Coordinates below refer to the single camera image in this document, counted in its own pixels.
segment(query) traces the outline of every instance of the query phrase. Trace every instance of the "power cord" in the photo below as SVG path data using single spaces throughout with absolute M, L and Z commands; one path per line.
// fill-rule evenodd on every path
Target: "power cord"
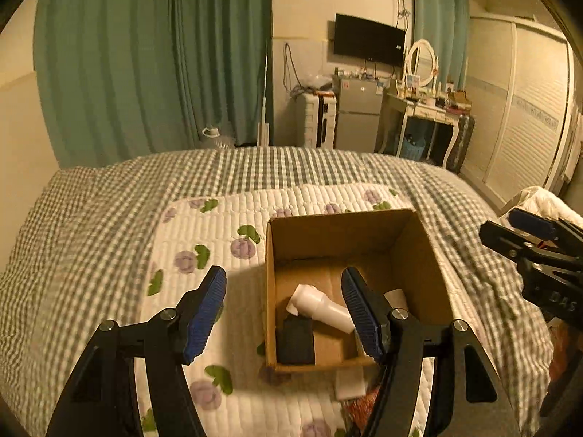
M 397 0 L 397 23 L 396 27 L 399 27 L 399 21 L 403 20 L 404 31 L 407 32 L 409 29 L 409 16 L 411 12 L 405 6 L 404 0 Z
M 291 62 L 291 68 L 296 77 L 297 85 L 292 88 L 292 73 L 290 71 L 289 63 Z M 292 48 L 289 43 L 283 45 L 283 86 L 290 97 L 296 97 L 305 91 L 304 87 L 301 85 L 300 79 L 297 76 L 296 66 L 293 63 Z

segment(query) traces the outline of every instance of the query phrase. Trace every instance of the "green curtain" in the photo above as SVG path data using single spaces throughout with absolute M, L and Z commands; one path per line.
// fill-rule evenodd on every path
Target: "green curtain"
M 438 81 L 463 83 L 469 0 L 415 0 L 415 40 L 426 39 L 439 57 Z
M 254 142 L 270 0 L 39 0 L 34 65 L 61 167 Z

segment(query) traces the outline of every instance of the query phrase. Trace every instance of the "metal screw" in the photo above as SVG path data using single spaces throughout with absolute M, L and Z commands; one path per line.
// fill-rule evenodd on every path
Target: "metal screw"
M 104 320 L 99 324 L 99 330 L 109 332 L 115 324 L 116 323 L 111 319 Z
M 465 320 L 457 319 L 454 320 L 454 327 L 456 330 L 459 330 L 460 332 L 465 332 L 469 328 L 469 325 Z
M 407 320 L 409 318 L 409 312 L 404 309 L 393 309 L 392 314 L 397 320 Z
M 173 309 L 171 307 L 168 307 L 167 309 L 164 309 L 162 312 L 160 312 L 160 318 L 162 320 L 172 320 L 176 317 L 176 309 Z

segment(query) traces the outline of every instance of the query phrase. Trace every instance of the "white plastic bottle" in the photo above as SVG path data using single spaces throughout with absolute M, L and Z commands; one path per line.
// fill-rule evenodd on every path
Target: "white plastic bottle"
M 202 130 L 203 149 L 207 150 L 229 150 L 235 147 L 235 139 L 231 136 L 223 136 L 219 133 L 218 128 L 204 128 Z
M 293 315 L 302 314 L 319 322 L 324 322 L 345 333 L 351 333 L 355 329 L 351 314 L 326 294 L 311 284 L 299 284 L 296 287 L 286 310 Z

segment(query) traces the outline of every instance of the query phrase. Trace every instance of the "blue basket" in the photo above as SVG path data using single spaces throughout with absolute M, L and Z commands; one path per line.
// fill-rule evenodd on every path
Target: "blue basket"
M 395 145 L 393 148 L 395 156 L 397 154 L 397 148 L 399 147 L 399 136 L 400 133 L 397 133 L 395 136 Z M 403 146 L 401 146 L 400 158 L 412 161 L 419 161 L 421 159 L 421 156 L 423 156 L 423 152 L 425 151 L 425 138 L 423 138 L 423 136 L 413 135 L 413 139 L 415 140 L 416 146 L 413 146 L 407 141 L 407 135 L 405 135 L 405 138 L 403 138 Z

